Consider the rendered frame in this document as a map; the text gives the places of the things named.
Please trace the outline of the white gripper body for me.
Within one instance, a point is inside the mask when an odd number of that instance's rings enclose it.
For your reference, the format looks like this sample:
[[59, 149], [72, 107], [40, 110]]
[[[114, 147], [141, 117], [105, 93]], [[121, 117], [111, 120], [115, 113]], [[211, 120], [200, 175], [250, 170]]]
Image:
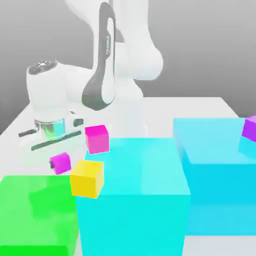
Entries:
[[62, 153], [86, 148], [83, 129], [73, 130], [57, 139], [48, 139], [41, 132], [20, 139], [20, 160], [23, 163], [43, 163]]

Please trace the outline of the small purple cube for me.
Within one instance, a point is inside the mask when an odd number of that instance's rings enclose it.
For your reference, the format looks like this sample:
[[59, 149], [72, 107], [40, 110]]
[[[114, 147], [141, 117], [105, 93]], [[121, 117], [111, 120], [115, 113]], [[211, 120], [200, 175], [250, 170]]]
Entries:
[[245, 119], [241, 135], [253, 142], [256, 142], [256, 115]]

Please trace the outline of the small pink cube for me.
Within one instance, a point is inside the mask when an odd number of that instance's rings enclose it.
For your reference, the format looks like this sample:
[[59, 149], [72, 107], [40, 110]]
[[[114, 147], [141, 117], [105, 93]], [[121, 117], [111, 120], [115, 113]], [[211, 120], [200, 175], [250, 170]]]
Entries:
[[110, 151], [109, 132], [105, 125], [85, 127], [86, 146], [90, 155]]

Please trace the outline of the small magenta cube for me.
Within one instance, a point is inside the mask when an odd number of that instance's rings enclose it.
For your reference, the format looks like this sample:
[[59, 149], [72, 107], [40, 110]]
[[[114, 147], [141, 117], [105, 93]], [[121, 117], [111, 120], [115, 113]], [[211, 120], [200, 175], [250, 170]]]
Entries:
[[72, 169], [70, 156], [66, 152], [50, 157], [49, 163], [56, 175]]

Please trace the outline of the large cyan box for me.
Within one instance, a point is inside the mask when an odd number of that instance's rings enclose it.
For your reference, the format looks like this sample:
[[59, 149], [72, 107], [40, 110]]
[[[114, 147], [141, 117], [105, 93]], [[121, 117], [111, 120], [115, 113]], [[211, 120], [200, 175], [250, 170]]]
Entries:
[[112, 138], [96, 199], [76, 197], [83, 256], [182, 256], [190, 189], [171, 138]]

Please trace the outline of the large green box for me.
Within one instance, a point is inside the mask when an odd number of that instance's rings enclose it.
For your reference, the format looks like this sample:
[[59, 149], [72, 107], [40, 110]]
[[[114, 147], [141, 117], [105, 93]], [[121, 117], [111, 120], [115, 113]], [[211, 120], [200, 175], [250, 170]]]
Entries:
[[78, 232], [69, 176], [0, 181], [0, 256], [74, 256]]

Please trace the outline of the large light blue box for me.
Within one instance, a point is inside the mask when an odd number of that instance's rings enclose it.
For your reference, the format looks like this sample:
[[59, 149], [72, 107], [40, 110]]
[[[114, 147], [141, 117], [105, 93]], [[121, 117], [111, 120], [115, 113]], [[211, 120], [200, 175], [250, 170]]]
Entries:
[[175, 118], [191, 236], [256, 236], [256, 142], [243, 118]]

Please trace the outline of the small yellow cube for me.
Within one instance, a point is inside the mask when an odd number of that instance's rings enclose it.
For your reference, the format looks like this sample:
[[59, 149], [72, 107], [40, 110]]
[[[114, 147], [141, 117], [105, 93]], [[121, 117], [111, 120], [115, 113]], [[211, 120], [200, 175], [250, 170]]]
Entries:
[[104, 186], [104, 163], [79, 160], [69, 177], [73, 196], [97, 199]]

